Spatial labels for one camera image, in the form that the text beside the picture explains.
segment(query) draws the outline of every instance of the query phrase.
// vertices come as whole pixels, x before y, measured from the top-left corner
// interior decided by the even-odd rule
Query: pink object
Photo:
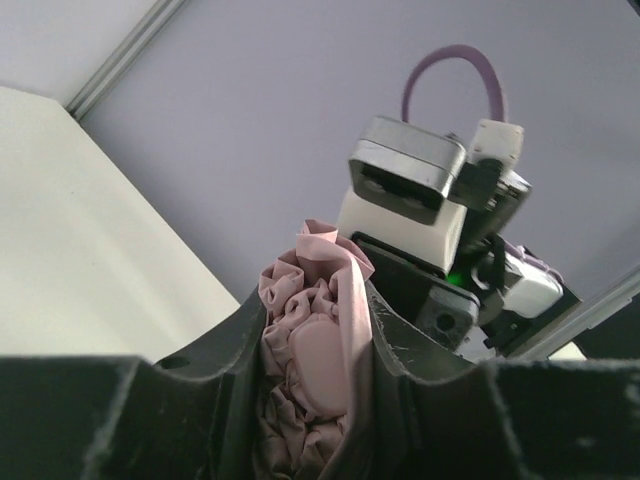
[[[254,470],[259,479],[364,478],[372,449],[373,266],[336,228],[305,222],[260,278],[267,308]]]

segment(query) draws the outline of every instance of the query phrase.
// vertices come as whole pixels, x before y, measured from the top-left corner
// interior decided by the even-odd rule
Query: fabric fold
[[[373,266],[353,242],[317,220],[307,220],[295,248],[263,271],[258,290],[267,322],[253,455],[257,478],[360,478],[366,470],[372,448],[372,356],[364,282],[372,273]],[[296,367],[291,334],[309,322],[339,327],[340,373],[347,388],[342,415],[328,416],[313,406],[308,382],[300,378],[305,373]],[[329,363],[316,362],[314,375],[322,375]]]

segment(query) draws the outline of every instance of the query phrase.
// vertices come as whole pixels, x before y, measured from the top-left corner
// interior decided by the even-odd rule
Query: green light
[[[456,285],[457,287],[461,287],[464,285],[464,276],[461,273],[451,272],[447,275],[447,282],[452,285]]]

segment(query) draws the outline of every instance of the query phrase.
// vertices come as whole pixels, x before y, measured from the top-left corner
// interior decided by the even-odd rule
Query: cable connector
[[[468,163],[478,165],[483,160],[498,160],[502,175],[513,170],[522,152],[524,129],[511,123],[480,120],[469,145]]]

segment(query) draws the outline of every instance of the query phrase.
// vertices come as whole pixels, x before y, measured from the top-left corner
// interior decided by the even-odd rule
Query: crumpled pink fabric
[[[372,349],[364,282],[373,266],[331,225],[307,220],[296,248],[261,275],[267,308],[261,356],[254,472],[259,479],[362,478],[372,450]],[[340,327],[347,413],[324,418],[305,398],[288,345],[305,322],[330,318]]]

